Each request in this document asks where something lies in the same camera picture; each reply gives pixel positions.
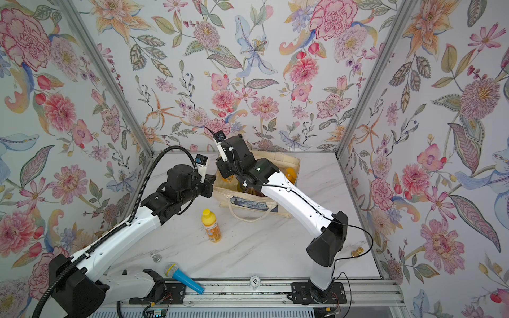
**yellow bottle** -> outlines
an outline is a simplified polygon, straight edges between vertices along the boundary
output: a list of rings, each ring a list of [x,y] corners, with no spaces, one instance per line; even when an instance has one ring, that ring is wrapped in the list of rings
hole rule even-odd
[[[209,209],[203,210],[202,223],[205,226],[209,240],[214,243],[219,242],[221,240],[221,231],[219,230],[219,224],[217,224],[216,215],[210,212]]]

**microphone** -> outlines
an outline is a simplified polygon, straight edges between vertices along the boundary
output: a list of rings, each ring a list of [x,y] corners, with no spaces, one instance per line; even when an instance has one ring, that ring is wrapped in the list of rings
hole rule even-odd
[[[203,294],[204,288],[195,283],[194,280],[192,280],[191,278],[187,277],[186,274],[182,273],[177,264],[170,263],[166,265],[164,272],[166,273],[167,277],[178,280],[179,282],[183,283],[184,285],[191,288],[200,295]]]

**orange lily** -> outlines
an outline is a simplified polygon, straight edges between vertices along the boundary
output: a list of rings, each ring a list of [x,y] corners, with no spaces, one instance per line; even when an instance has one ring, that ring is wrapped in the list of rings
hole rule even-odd
[[[168,109],[171,109],[171,108],[173,108],[173,107],[168,107],[168,108],[163,108],[163,109],[161,109],[161,103],[159,102],[159,98],[157,97],[157,94],[156,94],[155,92],[154,92],[154,95],[155,95],[155,97],[156,97],[157,109],[156,109],[155,111],[153,111],[153,112],[151,112],[151,113],[149,113],[149,114],[147,115],[147,118],[145,119],[145,123],[146,123],[147,121],[149,121],[149,117],[152,117],[152,119],[156,119],[156,118],[158,118],[158,117],[159,117],[159,121],[160,121],[160,122],[162,121],[161,128],[159,128],[159,130],[161,130],[161,129],[162,129],[162,127],[164,126],[164,115],[165,115],[165,114],[166,114],[166,115],[173,116],[173,117],[177,117],[177,118],[180,118],[180,116],[173,115],[173,114],[171,114],[171,113],[167,112],[167,111],[168,111]]]
[[[378,123],[378,120],[380,119],[380,116],[382,115],[382,112],[383,112],[383,109],[382,111],[380,112],[380,115],[378,115],[378,118],[377,120],[371,125],[371,126],[368,126],[368,125],[365,125],[365,124],[362,124],[360,125],[359,127],[357,127],[357,129],[359,128],[362,128],[362,132],[364,133],[364,135],[362,135],[361,137],[359,138],[362,138],[361,141],[357,142],[357,143],[361,143],[361,142],[364,142],[368,137],[370,138],[371,140],[371,149],[373,149],[373,151],[375,151],[375,147],[373,146],[373,135],[377,136],[378,135],[373,131],[373,128],[376,126],[376,124]]]

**white marble surface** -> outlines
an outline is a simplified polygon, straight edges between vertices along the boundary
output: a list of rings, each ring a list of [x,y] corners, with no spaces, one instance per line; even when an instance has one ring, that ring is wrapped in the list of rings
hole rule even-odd
[[[216,171],[214,153],[207,173]],[[301,160],[297,186],[314,201],[331,210],[343,211],[349,223],[360,226],[347,186],[333,154],[292,153]],[[179,163],[189,164],[184,154],[167,154],[157,165],[144,195],[154,192],[166,180],[166,171]],[[222,239],[208,241],[201,223],[203,209],[213,211],[219,222]],[[236,209],[239,215],[247,212]],[[251,215],[260,216],[257,212]],[[138,241],[110,268],[109,275],[129,273],[152,268],[164,277],[167,263],[176,262],[183,272],[193,278],[309,277],[312,260],[306,247],[312,238],[295,218],[269,215],[255,223],[234,218],[228,208],[220,208],[214,199],[199,197],[183,215],[176,215],[164,226]],[[358,246],[368,249],[361,230],[349,227],[343,250],[336,257],[351,255]],[[153,262],[151,251],[162,255],[162,261]],[[350,278],[380,278],[371,254],[361,258],[339,261],[336,275],[344,271]]]

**floral wallpaper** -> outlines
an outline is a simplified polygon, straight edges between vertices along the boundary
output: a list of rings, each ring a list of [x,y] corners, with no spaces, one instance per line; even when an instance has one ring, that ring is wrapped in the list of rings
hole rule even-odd
[[[340,154],[415,318],[509,317],[507,12],[419,0]]]
[[[157,150],[332,151],[397,0],[74,2]]]
[[[147,155],[46,0],[0,1],[0,317],[29,317],[48,264],[113,227]]]

